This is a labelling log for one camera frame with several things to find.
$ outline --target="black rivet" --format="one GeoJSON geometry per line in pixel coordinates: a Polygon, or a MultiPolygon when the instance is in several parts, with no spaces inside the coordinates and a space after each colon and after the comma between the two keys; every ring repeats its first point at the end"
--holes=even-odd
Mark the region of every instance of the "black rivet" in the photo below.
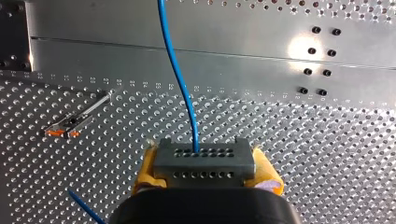
{"type": "Polygon", "coordinates": [[[327,91],[325,90],[318,90],[318,94],[321,96],[326,96],[327,95],[327,91]]]}
{"type": "Polygon", "coordinates": [[[0,61],[0,67],[8,67],[9,66],[9,62],[7,61],[0,61]]]}
{"type": "Polygon", "coordinates": [[[14,10],[16,12],[23,12],[24,11],[24,6],[17,4],[17,5],[15,5],[14,10]]]}
{"type": "Polygon", "coordinates": [[[30,68],[30,64],[29,63],[21,63],[21,68],[23,68],[23,69],[30,68]]]}
{"type": "Polygon", "coordinates": [[[312,70],[309,68],[304,69],[304,74],[311,76],[312,75],[312,70]]]}
{"type": "Polygon", "coordinates": [[[332,75],[332,71],[327,70],[327,69],[325,69],[325,70],[323,71],[323,76],[329,77],[329,76],[331,76],[331,75],[332,75]]]}
{"type": "Polygon", "coordinates": [[[340,35],[341,34],[341,30],[340,29],[333,29],[332,30],[332,34],[333,35],[340,35]]]}
{"type": "Polygon", "coordinates": [[[298,91],[299,91],[300,93],[302,93],[302,94],[307,94],[307,93],[308,93],[308,89],[307,89],[307,88],[304,88],[304,87],[301,87],[298,91]]]}
{"type": "Polygon", "coordinates": [[[321,31],[321,29],[320,29],[320,27],[318,27],[318,26],[314,26],[314,27],[312,28],[312,33],[314,33],[314,34],[318,34],[318,33],[320,33],[320,31],[321,31]]]}
{"type": "Polygon", "coordinates": [[[317,52],[317,50],[314,48],[308,49],[308,53],[310,53],[310,54],[315,54],[316,52],[317,52]]]}
{"type": "Polygon", "coordinates": [[[329,49],[329,51],[327,51],[327,55],[329,55],[330,57],[334,57],[337,54],[337,52],[333,49],[329,49]]]}

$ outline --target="terminal block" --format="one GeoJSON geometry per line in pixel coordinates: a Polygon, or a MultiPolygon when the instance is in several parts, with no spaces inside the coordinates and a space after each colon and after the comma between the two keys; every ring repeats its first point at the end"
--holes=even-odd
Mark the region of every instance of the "terminal block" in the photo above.
{"type": "Polygon", "coordinates": [[[244,138],[232,144],[203,143],[198,153],[193,153],[192,144],[162,139],[153,173],[168,188],[242,187],[245,180],[254,178],[255,163],[244,138]]]}

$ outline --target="metal panel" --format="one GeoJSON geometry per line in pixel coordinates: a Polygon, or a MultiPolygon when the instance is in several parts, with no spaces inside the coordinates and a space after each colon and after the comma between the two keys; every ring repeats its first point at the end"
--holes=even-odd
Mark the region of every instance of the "metal panel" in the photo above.
{"type": "MultiPolygon", "coordinates": [[[[143,83],[125,86],[113,104],[95,112],[95,123],[81,138],[40,138],[37,131],[53,115],[82,109],[90,98],[7,79],[0,92],[2,169],[16,223],[88,221],[66,188],[107,219],[130,194],[146,139],[190,140],[180,95],[138,91],[143,83]]],[[[285,197],[305,222],[396,221],[393,110],[250,102],[208,93],[195,107],[202,141],[241,136],[262,146],[285,180],[285,197]]]]}
{"type": "MultiPolygon", "coordinates": [[[[293,0],[287,5],[288,2],[169,1],[175,47],[396,67],[389,57],[396,49],[394,2],[293,0]],[[322,28],[318,35],[311,32],[315,25],[322,28]],[[333,28],[341,29],[341,35],[332,35],[333,28]],[[311,47],[317,49],[315,55],[307,53],[311,47]],[[337,55],[329,57],[328,49],[336,50],[337,55]]],[[[155,1],[37,0],[31,3],[30,11],[33,36],[163,47],[155,1]]]]}
{"type": "MultiPolygon", "coordinates": [[[[32,45],[35,66],[43,72],[44,79],[56,79],[54,84],[62,80],[64,85],[82,88],[83,83],[94,78],[95,85],[106,90],[131,85],[131,82],[136,86],[145,83],[147,89],[156,91],[178,89],[163,49],[39,40],[34,40],[32,45]],[[69,77],[75,74],[79,81],[69,77]]],[[[389,107],[396,104],[394,70],[190,51],[179,51],[177,57],[195,97],[210,92],[255,101],[334,106],[389,107]],[[312,69],[313,74],[305,75],[305,68],[312,69]],[[325,69],[332,71],[330,77],[322,75],[325,69]],[[300,94],[300,87],[308,88],[309,93],[300,94]],[[328,96],[319,96],[318,89],[326,90],[328,96]]]]}

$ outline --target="blue cable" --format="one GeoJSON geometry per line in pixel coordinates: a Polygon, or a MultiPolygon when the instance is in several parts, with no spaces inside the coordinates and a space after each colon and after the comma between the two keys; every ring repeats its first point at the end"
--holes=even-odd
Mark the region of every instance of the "blue cable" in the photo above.
{"type": "Polygon", "coordinates": [[[90,217],[92,217],[97,223],[99,224],[106,224],[101,218],[99,218],[98,215],[96,215],[96,213],[94,213],[91,208],[85,204],[78,196],[77,194],[75,194],[72,190],[68,189],[67,192],[69,192],[70,197],[72,197],[72,199],[74,199],[74,201],[76,203],[78,203],[78,205],[84,209],[85,212],[88,213],[88,215],[90,215],[90,217]]]}
{"type": "Polygon", "coordinates": [[[163,40],[165,42],[166,50],[168,51],[169,59],[172,64],[172,68],[175,72],[178,86],[180,87],[181,94],[183,95],[184,101],[186,102],[187,111],[189,112],[190,124],[192,129],[192,147],[194,152],[199,152],[199,135],[198,125],[194,116],[194,108],[191,103],[189,91],[186,88],[183,76],[181,75],[180,68],[178,66],[177,57],[172,45],[171,35],[169,33],[168,20],[166,19],[166,0],[158,0],[158,11],[160,12],[161,28],[163,29],[163,40]]]}

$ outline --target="metal bracket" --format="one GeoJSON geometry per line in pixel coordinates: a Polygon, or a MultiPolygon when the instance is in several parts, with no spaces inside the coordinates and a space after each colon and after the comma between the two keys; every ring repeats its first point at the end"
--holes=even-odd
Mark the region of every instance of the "metal bracket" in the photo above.
{"type": "Polygon", "coordinates": [[[60,119],[52,123],[49,127],[41,131],[41,136],[57,136],[65,139],[71,137],[79,137],[80,131],[88,126],[92,120],[91,112],[102,104],[106,104],[111,100],[111,93],[106,92],[105,95],[90,107],[81,113],[67,113],[60,119]]]}
{"type": "Polygon", "coordinates": [[[23,1],[0,0],[0,69],[31,72],[30,42],[23,1]]]}

